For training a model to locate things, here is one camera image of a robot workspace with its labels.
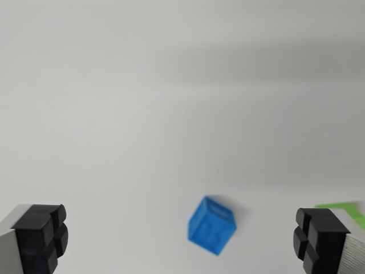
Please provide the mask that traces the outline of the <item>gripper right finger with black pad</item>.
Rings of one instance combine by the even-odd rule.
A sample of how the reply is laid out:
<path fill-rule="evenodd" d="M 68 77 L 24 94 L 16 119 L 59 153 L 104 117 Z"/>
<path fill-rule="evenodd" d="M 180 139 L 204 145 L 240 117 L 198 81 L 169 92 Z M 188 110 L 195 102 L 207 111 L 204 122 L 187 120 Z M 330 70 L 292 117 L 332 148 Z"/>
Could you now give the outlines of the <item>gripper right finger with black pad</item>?
<path fill-rule="evenodd" d="M 294 251 L 306 273 L 364 273 L 364 213 L 358 207 L 299 208 Z"/>

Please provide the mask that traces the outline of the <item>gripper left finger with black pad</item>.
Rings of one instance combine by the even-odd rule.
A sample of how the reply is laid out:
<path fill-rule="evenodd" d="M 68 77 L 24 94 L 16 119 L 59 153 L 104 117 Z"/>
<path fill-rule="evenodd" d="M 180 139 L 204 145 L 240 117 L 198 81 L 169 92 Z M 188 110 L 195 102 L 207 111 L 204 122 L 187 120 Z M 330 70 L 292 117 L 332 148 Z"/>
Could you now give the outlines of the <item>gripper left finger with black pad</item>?
<path fill-rule="evenodd" d="M 19 204 L 1 220 L 1 273 L 54 273 L 66 251 L 65 206 Z"/>

